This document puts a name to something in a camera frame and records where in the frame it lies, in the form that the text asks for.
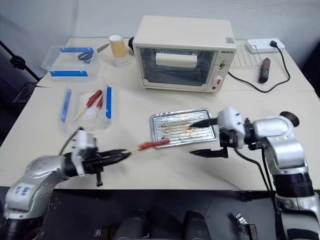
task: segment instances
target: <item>oven door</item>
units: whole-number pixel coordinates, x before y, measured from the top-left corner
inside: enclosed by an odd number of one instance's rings
[[[217,51],[138,47],[145,87],[205,90]]]

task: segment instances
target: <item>plastic container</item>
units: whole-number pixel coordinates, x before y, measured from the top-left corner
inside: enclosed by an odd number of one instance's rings
[[[102,90],[101,109],[97,112],[97,103],[101,98],[99,96],[92,106],[74,121],[89,98],[98,90]],[[106,129],[111,124],[111,112],[107,113],[107,104],[111,104],[111,101],[107,103],[107,90],[108,85],[99,80],[90,83],[68,83],[58,118],[63,130],[70,134],[78,127],[83,127],[86,131]]]
[[[56,81],[92,81],[99,72],[95,46],[52,46],[41,67]]]

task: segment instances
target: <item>table surface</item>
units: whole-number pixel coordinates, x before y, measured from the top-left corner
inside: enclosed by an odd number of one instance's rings
[[[100,46],[106,39],[71,38],[69,44],[73,41],[78,45],[96,43]],[[280,55],[266,56],[272,64],[270,76],[273,77],[270,77],[270,82],[273,79],[284,80],[286,75],[282,70]],[[254,121],[290,111],[300,119],[300,126],[294,133],[304,148],[313,186],[320,189],[320,175],[317,174],[320,167],[317,151],[320,135],[319,98],[286,51],[284,57],[292,80],[268,94],[257,92],[229,77],[221,91],[213,94],[144,89],[137,77],[134,58],[129,67],[117,68],[112,65],[109,48],[102,51],[99,57],[99,78],[112,86],[112,123],[107,129],[92,131],[100,151],[130,149],[151,140],[149,119],[156,113],[208,108],[212,116],[216,116],[224,107],[233,106],[244,118],[249,117]],[[247,80],[250,74],[259,73],[258,68],[230,71]],[[18,180],[33,159],[58,154],[69,137],[58,122],[66,84],[44,77],[38,85],[43,87],[34,90],[0,148],[1,186],[10,186]],[[99,188],[95,184],[95,175],[74,177],[56,188],[265,190],[257,167],[238,157],[232,149],[227,159],[202,158],[189,153],[207,148],[220,149],[219,141],[137,152],[118,164],[105,167],[101,175],[104,184]],[[70,152],[71,147],[68,146],[65,151]],[[249,151],[245,147],[241,152],[261,162],[259,151]]]

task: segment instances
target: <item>metal baking tray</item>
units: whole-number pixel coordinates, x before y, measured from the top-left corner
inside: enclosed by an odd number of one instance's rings
[[[190,125],[201,120],[210,119],[208,109],[189,109],[171,111],[152,115],[150,117],[153,141],[170,139],[170,143],[156,148],[193,144],[217,140],[213,126],[205,128],[191,128]]]

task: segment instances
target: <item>power strip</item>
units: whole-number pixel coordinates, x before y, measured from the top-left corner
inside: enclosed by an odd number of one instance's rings
[[[275,47],[270,46],[270,42],[275,41],[281,52],[286,46],[277,38],[248,39],[245,43],[246,49],[252,54],[278,53]]]

